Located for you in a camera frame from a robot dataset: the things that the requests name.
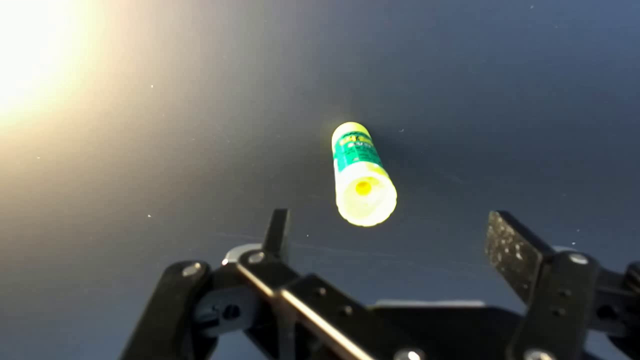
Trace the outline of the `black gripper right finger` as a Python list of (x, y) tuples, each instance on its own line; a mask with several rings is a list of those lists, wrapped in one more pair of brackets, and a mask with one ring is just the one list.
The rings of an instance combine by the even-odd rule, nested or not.
[(506, 209), (492, 209), (486, 221), (483, 252), (490, 265), (514, 294), (528, 302), (544, 263), (556, 249)]

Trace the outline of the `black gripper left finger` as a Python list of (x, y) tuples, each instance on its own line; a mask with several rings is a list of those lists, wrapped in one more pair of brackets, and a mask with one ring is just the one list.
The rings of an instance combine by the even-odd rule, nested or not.
[(263, 252), (284, 259), (287, 255), (287, 219), (290, 211), (286, 208), (276, 208), (272, 211), (265, 238), (263, 238)]

